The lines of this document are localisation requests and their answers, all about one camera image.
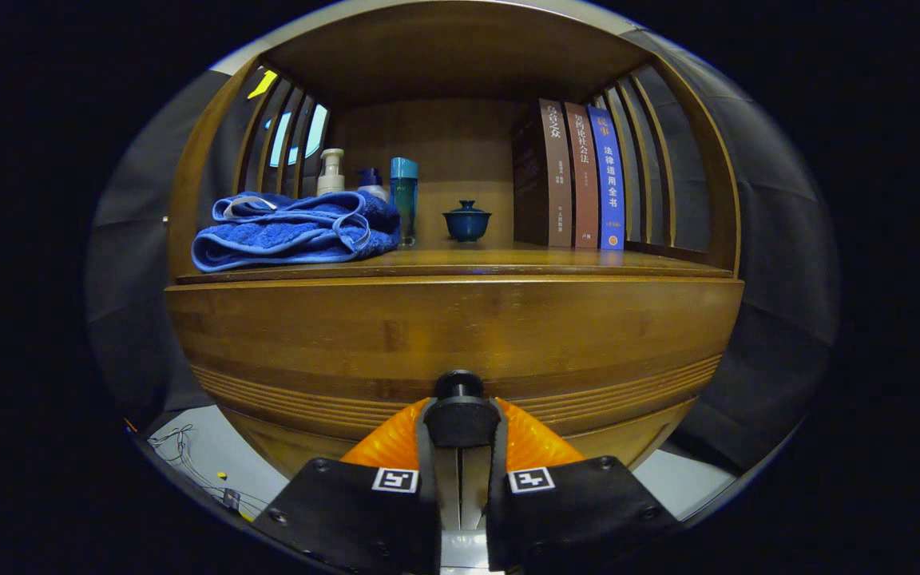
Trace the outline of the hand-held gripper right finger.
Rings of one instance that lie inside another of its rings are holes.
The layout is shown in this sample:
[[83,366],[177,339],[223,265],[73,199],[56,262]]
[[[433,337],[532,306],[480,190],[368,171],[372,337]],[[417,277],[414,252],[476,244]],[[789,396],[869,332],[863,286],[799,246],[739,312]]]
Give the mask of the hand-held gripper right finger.
[[492,399],[490,570],[591,573],[675,534],[680,522],[612,455],[588,458],[512,402]]

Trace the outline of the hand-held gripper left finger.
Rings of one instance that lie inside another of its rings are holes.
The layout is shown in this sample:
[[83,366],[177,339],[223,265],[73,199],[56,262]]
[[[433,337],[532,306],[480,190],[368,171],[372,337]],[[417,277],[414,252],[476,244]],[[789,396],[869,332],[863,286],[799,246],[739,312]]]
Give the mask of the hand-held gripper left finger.
[[304,463],[253,528],[321,574],[437,573],[429,406],[402,408],[341,458]]

